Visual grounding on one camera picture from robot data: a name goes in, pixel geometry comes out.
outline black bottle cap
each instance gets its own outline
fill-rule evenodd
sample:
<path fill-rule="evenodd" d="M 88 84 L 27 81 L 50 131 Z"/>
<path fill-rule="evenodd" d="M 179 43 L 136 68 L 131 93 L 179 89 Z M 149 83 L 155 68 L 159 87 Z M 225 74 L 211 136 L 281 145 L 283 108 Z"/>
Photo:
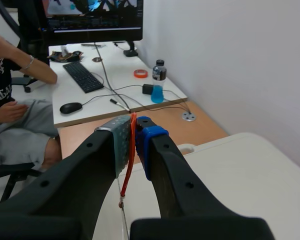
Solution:
<path fill-rule="evenodd" d="M 163 60 L 157 60 L 156 61 L 156 65 L 162 67 L 162 66 L 165 65 L 165 61 L 163 61 Z"/>

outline computer monitor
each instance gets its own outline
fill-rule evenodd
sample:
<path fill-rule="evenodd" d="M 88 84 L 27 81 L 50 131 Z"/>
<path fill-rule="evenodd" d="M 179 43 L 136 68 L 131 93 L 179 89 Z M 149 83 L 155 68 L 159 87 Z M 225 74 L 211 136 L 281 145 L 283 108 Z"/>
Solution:
<path fill-rule="evenodd" d="M 143 38 L 144 0 L 34 0 L 49 46 Z"/>

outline black power adapter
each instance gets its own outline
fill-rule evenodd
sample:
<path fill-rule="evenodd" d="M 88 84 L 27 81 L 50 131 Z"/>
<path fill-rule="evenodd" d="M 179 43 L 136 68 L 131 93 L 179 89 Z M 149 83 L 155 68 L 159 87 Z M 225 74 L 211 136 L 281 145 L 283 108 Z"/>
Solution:
<path fill-rule="evenodd" d="M 142 93 L 147 95 L 152 95 L 152 92 L 154 91 L 154 86 L 150 84 L 144 84 L 142 86 Z"/>

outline orange wire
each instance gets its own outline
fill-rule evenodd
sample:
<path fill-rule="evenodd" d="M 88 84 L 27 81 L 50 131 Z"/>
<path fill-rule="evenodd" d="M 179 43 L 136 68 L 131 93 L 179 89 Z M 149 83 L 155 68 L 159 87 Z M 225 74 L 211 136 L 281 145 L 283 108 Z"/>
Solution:
<path fill-rule="evenodd" d="M 130 153 L 129 153 L 129 163 L 128 169 L 126 171 L 126 175 L 124 178 L 122 190 L 121 190 L 121 197 L 126 195 L 128 182 L 132 173 L 132 169 L 135 163 L 135 154 L 136 154 L 136 125 L 137 125 L 137 114 L 134 112 L 131 115 L 131 140 L 130 140 Z"/>

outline gray shorts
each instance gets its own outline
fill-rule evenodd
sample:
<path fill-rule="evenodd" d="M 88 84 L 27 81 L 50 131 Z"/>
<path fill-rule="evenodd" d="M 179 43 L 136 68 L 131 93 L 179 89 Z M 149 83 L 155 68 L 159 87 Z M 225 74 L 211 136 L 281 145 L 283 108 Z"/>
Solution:
<path fill-rule="evenodd" d="M 58 136 L 48 101 L 18 102 L 29 106 L 22 119 L 0 125 L 0 165 L 33 163 L 39 169 L 50 138 Z"/>

